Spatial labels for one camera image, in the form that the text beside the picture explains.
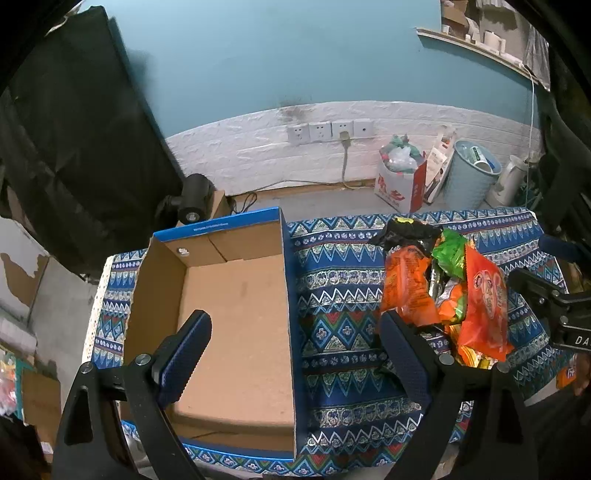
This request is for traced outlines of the large orange-red snack bag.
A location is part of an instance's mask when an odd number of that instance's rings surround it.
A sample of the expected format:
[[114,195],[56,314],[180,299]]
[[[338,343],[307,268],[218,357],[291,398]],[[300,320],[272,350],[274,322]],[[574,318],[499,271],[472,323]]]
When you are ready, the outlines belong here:
[[470,245],[465,248],[467,313],[458,346],[505,362],[513,346],[508,336],[508,292],[500,268]]

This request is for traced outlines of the orange snack bag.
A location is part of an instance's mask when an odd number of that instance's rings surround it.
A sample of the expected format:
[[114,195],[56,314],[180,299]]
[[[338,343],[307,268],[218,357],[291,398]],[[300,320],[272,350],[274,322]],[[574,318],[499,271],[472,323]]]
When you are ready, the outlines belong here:
[[417,246],[391,251],[386,257],[381,312],[394,311],[406,324],[438,324],[440,317],[429,295],[426,272],[431,259]]

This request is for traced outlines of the green snack bag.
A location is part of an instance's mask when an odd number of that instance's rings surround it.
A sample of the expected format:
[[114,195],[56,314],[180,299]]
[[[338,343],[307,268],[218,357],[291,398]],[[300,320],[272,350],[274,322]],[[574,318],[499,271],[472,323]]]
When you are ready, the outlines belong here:
[[468,240],[463,235],[455,230],[444,229],[433,248],[432,257],[448,276],[465,280],[467,244]]

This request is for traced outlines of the black snack bag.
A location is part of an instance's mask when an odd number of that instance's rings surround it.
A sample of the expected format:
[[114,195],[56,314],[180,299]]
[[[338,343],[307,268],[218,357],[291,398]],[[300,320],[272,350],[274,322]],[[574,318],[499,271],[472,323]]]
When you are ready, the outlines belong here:
[[382,248],[384,253],[415,246],[424,255],[430,256],[442,233],[443,229],[440,226],[412,218],[393,217],[380,232],[368,240],[368,243]]

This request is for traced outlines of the patterned blue tablecloth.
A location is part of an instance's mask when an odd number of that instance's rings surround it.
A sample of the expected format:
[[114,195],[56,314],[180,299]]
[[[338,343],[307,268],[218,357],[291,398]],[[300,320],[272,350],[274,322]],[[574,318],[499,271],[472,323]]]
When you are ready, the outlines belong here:
[[[387,354],[379,347],[377,321],[382,299],[384,257],[367,245],[370,236],[393,215],[374,214],[301,220],[284,224],[290,250],[297,258],[298,327],[303,348],[305,392],[311,433],[301,454],[270,453],[255,447],[238,453],[221,440],[199,441],[197,433],[182,433],[190,458],[221,471],[329,476],[362,467],[394,463],[419,426],[418,404],[394,386]],[[478,250],[509,274],[528,268],[568,292],[555,257],[538,247],[543,230],[535,214],[524,207],[487,210],[432,211],[412,218],[456,230],[474,240]],[[98,368],[123,364],[124,339],[132,291],[147,249],[116,254],[105,264],[83,362]],[[509,296],[510,341],[516,350],[508,357],[512,373],[526,399],[540,391],[570,360],[549,346],[532,310],[519,295]]]

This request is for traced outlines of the blue cardboard box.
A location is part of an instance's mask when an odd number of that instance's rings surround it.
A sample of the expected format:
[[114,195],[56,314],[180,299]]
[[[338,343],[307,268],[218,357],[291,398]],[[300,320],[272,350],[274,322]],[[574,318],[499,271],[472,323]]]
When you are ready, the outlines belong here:
[[279,208],[153,235],[136,273],[123,352],[153,353],[200,310],[211,330],[167,416],[199,446],[293,460],[307,435],[297,260]]

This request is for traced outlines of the white electric kettle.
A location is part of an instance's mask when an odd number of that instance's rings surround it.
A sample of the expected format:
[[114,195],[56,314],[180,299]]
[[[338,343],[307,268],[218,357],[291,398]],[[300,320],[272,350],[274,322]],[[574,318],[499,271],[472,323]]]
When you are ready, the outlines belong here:
[[486,202],[491,207],[510,206],[528,172],[527,162],[511,155],[496,184],[489,190]]

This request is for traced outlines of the light blue waste bin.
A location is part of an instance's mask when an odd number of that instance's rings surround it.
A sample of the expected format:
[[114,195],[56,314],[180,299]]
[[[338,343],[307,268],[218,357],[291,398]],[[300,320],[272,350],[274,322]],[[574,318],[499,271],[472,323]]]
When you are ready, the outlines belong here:
[[478,208],[502,173],[502,164],[485,147],[457,140],[444,187],[451,210]]

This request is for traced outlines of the white flat carton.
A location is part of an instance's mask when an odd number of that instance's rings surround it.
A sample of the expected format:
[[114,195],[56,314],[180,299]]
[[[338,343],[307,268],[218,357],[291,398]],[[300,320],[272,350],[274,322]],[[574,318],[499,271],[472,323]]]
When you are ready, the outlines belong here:
[[456,129],[451,125],[443,125],[427,155],[427,173],[423,196],[424,202],[427,204],[434,202],[443,187],[454,154],[456,140]]

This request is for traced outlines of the small brown cardboard box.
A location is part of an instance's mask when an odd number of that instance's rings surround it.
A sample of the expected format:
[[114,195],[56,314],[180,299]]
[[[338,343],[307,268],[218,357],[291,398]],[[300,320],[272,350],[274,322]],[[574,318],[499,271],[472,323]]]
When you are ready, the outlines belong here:
[[230,207],[223,190],[215,190],[204,198],[182,202],[177,210],[177,226],[189,225],[228,216]]

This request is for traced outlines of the white wall shelf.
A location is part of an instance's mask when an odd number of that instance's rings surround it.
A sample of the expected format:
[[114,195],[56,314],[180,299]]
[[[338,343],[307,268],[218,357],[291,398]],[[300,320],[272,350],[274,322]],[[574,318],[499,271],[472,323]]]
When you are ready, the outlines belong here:
[[485,35],[488,37],[489,42],[482,42],[473,38],[469,34],[466,34],[464,38],[461,39],[449,32],[435,31],[423,27],[416,27],[415,31],[420,37],[439,40],[486,57],[520,74],[524,78],[528,78],[533,83],[542,85],[545,90],[550,90],[550,84],[547,81],[544,81],[540,76],[536,75],[523,60],[508,53],[506,51],[506,40],[492,32],[486,31]]

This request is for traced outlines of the white wall socket row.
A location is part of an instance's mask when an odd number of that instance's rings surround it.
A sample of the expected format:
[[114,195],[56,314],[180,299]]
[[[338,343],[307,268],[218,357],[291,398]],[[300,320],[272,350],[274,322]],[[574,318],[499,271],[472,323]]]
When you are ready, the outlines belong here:
[[369,139],[375,135],[370,119],[319,121],[287,126],[287,142],[291,145],[325,143],[342,140]]

